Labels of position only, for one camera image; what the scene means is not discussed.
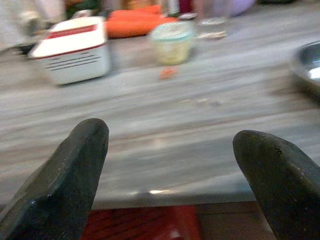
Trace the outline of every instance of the orange food scrap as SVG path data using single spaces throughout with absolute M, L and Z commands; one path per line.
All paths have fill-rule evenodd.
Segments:
M 165 67 L 161 74 L 160 74 L 160 79 L 169 79 L 173 77 L 174 75 L 177 74 L 177 69 L 174 66 L 167 66 Z

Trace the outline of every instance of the glass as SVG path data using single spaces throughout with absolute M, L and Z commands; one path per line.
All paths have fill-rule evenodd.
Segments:
M 221 39 L 227 35 L 232 0 L 196 0 L 198 39 Z

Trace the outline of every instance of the countertop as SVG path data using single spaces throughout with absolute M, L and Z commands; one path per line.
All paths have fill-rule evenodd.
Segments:
M 320 163 L 319 104 L 299 93 L 288 65 L 320 38 L 320 4 L 254 6 L 229 35 L 195 42 L 160 80 L 147 37 L 110 40 L 112 72 L 66 86 L 34 62 L 0 56 L 0 206 L 80 121 L 110 129 L 96 209 L 254 200 L 232 147 L 244 129 L 285 138 Z

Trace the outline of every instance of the white box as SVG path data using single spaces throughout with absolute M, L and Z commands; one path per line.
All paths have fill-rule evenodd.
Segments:
M 111 67 L 104 18 L 84 16 L 56 24 L 30 52 L 55 84 L 106 74 Z

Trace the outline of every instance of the metal bowl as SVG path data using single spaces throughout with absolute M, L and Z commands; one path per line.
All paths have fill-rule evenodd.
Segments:
M 291 69 L 298 89 L 320 100 L 320 41 L 299 48 L 291 61 Z

